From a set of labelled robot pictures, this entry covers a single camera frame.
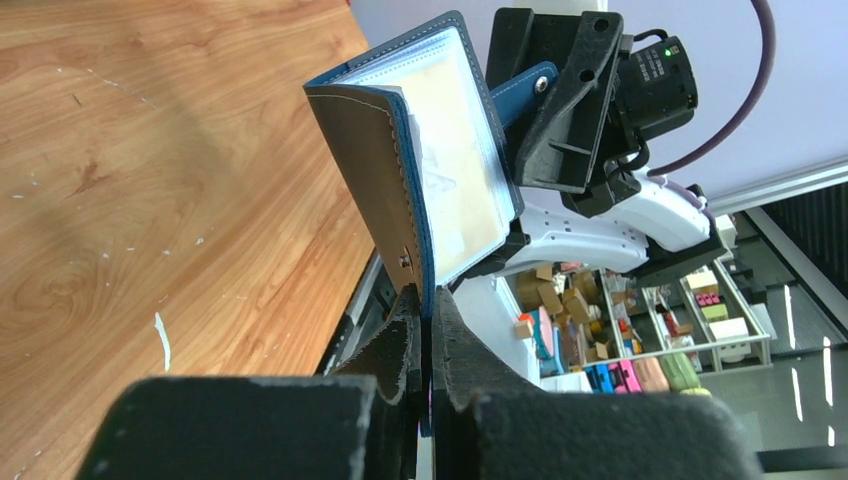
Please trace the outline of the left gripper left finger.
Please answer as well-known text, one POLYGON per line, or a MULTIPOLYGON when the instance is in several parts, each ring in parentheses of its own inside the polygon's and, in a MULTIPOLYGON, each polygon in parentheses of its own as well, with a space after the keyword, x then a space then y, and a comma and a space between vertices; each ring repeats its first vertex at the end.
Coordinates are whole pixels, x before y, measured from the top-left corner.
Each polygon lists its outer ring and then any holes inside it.
POLYGON ((108 410, 81 479, 412 479, 422 411, 419 296, 326 375, 160 376, 108 410))

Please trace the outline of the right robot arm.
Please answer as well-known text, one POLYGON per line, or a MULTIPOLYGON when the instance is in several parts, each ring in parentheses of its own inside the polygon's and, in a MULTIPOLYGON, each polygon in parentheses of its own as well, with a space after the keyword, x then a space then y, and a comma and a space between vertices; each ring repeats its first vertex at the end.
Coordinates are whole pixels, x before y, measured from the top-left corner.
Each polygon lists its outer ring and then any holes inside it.
POLYGON ((660 286, 727 252, 703 190, 649 168, 650 141, 690 122, 699 102, 679 38, 628 35, 614 12, 503 7, 486 81, 524 208, 467 277, 576 262, 660 286))

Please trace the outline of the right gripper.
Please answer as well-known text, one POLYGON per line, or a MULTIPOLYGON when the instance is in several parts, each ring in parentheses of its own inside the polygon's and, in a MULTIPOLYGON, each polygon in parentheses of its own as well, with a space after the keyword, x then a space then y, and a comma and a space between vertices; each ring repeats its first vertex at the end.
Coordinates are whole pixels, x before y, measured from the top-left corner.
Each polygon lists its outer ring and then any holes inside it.
POLYGON ((582 216, 599 216, 639 193, 648 142, 688 123, 698 106, 679 38, 663 29, 640 32, 635 42, 657 41, 620 54, 618 63, 623 26, 614 12, 507 7, 493 21, 489 90, 545 93, 517 150, 514 179, 566 192, 563 205, 582 216))

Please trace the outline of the blue card holder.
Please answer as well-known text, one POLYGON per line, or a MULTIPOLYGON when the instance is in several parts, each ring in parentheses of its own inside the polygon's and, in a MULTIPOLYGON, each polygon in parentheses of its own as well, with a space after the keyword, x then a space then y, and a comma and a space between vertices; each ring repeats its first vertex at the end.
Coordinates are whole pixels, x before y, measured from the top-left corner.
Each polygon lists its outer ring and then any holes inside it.
POLYGON ((305 83, 393 285, 415 286, 423 318, 439 287, 505 244, 524 208, 505 129, 557 76, 543 61, 488 86, 452 10, 305 83))

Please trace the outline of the gold card in holder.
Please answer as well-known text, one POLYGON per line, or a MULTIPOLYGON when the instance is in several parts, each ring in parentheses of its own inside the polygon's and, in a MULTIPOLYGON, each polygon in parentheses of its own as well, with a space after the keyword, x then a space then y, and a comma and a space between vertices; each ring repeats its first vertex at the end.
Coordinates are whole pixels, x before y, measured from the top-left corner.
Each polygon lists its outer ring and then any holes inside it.
POLYGON ((410 110, 438 283, 456 278, 505 239, 494 147, 455 48, 427 53, 399 85, 410 110))

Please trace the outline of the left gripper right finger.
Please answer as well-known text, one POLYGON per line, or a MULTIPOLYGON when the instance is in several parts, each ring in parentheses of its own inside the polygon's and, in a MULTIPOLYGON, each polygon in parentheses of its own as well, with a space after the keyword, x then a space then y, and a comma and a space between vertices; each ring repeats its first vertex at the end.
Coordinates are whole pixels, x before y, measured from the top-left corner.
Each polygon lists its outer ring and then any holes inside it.
POLYGON ((430 298, 438 479, 759 479, 754 450, 716 399, 676 393, 551 393, 430 298))

